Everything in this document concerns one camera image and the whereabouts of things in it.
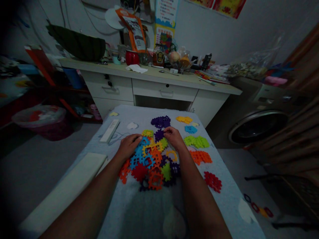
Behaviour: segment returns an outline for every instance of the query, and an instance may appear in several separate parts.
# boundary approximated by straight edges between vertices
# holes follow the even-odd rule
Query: drawer handle
[[[167,91],[160,90],[160,94],[162,96],[173,97],[174,92],[173,91],[172,92],[167,92]]]
[[[111,91],[113,91],[113,92],[109,92],[109,93],[112,93],[112,94],[120,94],[120,91],[119,91],[119,88],[114,88],[114,87],[105,87],[105,86],[101,86],[102,87],[102,89],[104,90],[104,91],[106,91],[106,90],[111,90]]]

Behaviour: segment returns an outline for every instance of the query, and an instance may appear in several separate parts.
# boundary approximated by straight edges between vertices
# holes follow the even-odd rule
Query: hand
[[[171,145],[177,150],[187,148],[179,131],[173,127],[167,127],[164,129],[164,136],[171,143]]]
[[[140,134],[131,134],[126,136],[121,140],[120,147],[114,157],[118,157],[121,160],[126,160],[131,157],[137,145],[142,141],[142,138],[143,137]]]

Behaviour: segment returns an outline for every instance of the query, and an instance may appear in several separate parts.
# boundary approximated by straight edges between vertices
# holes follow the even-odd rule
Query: red mug
[[[127,65],[140,65],[139,54],[136,51],[126,50],[125,59]]]

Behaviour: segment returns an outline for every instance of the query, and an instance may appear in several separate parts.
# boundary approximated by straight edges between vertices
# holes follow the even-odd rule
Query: person's left hand
[[[126,136],[121,140],[120,147],[114,157],[118,157],[121,160],[129,158],[134,153],[137,145],[142,141],[142,138],[143,137],[140,134]]]

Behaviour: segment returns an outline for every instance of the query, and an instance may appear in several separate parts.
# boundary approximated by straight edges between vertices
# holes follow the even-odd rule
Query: desk drawer
[[[102,119],[104,120],[107,114],[112,111],[116,106],[119,105],[134,105],[133,101],[119,101],[119,100],[109,100],[101,98],[93,98],[97,109],[100,112]]]
[[[110,79],[105,79],[104,74],[91,71],[81,71],[83,78],[92,97],[133,101],[131,78],[109,75]]]
[[[193,102],[198,89],[132,79],[133,94]]]

